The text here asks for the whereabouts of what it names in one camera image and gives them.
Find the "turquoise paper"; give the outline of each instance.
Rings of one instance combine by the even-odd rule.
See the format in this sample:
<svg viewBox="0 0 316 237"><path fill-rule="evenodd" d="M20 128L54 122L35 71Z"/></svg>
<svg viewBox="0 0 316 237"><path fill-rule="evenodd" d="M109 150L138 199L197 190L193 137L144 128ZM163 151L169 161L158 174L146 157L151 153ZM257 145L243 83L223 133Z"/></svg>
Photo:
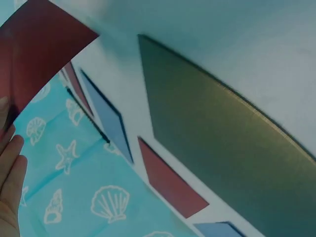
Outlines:
<svg viewBox="0 0 316 237"><path fill-rule="evenodd" d="M196 236L106 144L58 76L32 102L15 122L29 160L23 237Z"/></svg>

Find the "hand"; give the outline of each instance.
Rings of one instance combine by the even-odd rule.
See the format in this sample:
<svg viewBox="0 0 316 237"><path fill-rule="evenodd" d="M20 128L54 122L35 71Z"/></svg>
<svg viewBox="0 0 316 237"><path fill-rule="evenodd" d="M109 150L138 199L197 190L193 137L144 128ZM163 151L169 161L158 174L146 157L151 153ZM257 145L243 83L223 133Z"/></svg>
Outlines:
<svg viewBox="0 0 316 237"><path fill-rule="evenodd" d="M18 208L26 173L27 159L20 155L24 141L13 136L12 126L4 134L3 126L9 110L7 98L0 99L0 236L20 237Z"/></svg>

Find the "red rectangle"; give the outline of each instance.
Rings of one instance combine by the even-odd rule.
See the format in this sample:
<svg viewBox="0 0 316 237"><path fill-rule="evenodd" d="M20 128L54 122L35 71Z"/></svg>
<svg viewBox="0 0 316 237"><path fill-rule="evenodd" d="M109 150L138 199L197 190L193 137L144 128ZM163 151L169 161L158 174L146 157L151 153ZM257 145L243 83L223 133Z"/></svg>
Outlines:
<svg viewBox="0 0 316 237"><path fill-rule="evenodd" d="M80 85L80 82L78 80L78 77L76 75L76 72L74 70L74 67L72 65L71 62L67 63L64 67L66 73L67 73L67 76L71 82L71 85L73 86L74 90L75 90L75 93L76 95L79 97L79 99L81 100L81 102L84 104L84 106L86 107L86 109L89 110L89 112L93 115L93 112L89 106L89 103L84 95L84 92L82 90L82 87Z"/></svg>
<svg viewBox="0 0 316 237"><path fill-rule="evenodd" d="M150 184L185 218L209 203L195 192L147 143L138 138Z"/></svg>
<svg viewBox="0 0 316 237"><path fill-rule="evenodd" d="M0 27L0 97L13 99L19 114L66 63L97 37L50 1L28 0Z"/></svg>

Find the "finger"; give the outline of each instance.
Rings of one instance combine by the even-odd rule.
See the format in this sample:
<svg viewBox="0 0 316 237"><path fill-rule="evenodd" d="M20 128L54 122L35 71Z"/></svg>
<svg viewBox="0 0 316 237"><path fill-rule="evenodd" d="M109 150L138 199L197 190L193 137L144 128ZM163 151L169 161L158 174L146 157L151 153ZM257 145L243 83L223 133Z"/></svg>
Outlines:
<svg viewBox="0 0 316 237"><path fill-rule="evenodd" d="M6 121L6 117L8 115L9 112L9 100L8 97L3 97L0 99L0 130L3 129L3 126L5 124Z"/></svg>
<svg viewBox="0 0 316 237"><path fill-rule="evenodd" d="M15 126L12 125L9 128L9 130L6 132L6 134L2 138L0 138L0 155L4 151L5 147L8 145L8 143L11 140L14 132L15 132Z"/></svg>
<svg viewBox="0 0 316 237"><path fill-rule="evenodd" d="M7 178L15 159L20 154L24 141L19 135L14 136L0 155L0 187Z"/></svg>
<svg viewBox="0 0 316 237"><path fill-rule="evenodd" d="M0 201L5 203L16 217L20 205L27 163L28 161L25 156L18 156L16 158L0 193Z"/></svg>

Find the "seashell pattern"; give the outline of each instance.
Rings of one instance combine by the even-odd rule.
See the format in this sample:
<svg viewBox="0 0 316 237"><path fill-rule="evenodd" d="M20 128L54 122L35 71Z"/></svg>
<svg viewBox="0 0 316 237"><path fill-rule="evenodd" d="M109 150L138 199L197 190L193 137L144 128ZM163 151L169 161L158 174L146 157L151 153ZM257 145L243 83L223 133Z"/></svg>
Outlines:
<svg viewBox="0 0 316 237"><path fill-rule="evenodd" d="M108 223L125 220L125 211L129 202L129 193L118 186L103 186L95 192L91 212L108 219Z"/></svg>
<svg viewBox="0 0 316 237"><path fill-rule="evenodd" d="M50 83L48 82L31 100L31 103L36 103L44 99L50 92Z"/></svg>
<svg viewBox="0 0 316 237"><path fill-rule="evenodd" d="M68 148L64 148L62 145L57 144L56 149L61 156L60 162L55 166L56 170L63 169L65 174L70 174L70 168L74 159L79 158L76 155L77 141L73 140Z"/></svg>
<svg viewBox="0 0 316 237"><path fill-rule="evenodd" d="M50 203L45 210L44 223L54 224L54 223L61 222L62 212L63 212L62 190L58 189L54 193L53 198L50 200Z"/></svg>
<svg viewBox="0 0 316 237"><path fill-rule="evenodd" d="M26 206L26 202L25 202L25 194L29 191L29 186L26 186L22 189L22 195L21 195L21 201L20 201L20 205L21 206Z"/></svg>
<svg viewBox="0 0 316 237"><path fill-rule="evenodd" d="M115 154L117 156L122 156L122 153L119 151L119 149L114 145L112 142L111 143L106 143L104 144L104 149L107 150L108 152Z"/></svg>
<svg viewBox="0 0 316 237"><path fill-rule="evenodd" d="M39 117L32 119L26 128L26 135L30 138L32 146L40 141L46 127L46 122Z"/></svg>
<svg viewBox="0 0 316 237"><path fill-rule="evenodd" d="M169 232L160 232L160 231L155 231L152 232L151 234L148 234L144 237L174 237L172 234Z"/></svg>
<svg viewBox="0 0 316 237"><path fill-rule="evenodd" d="M14 9L19 9L27 0L14 0Z"/></svg>
<svg viewBox="0 0 316 237"><path fill-rule="evenodd" d="M82 111L80 106L71 99L66 100L66 107L67 107L69 119L73 122L75 126L78 126L84 115L84 112Z"/></svg>

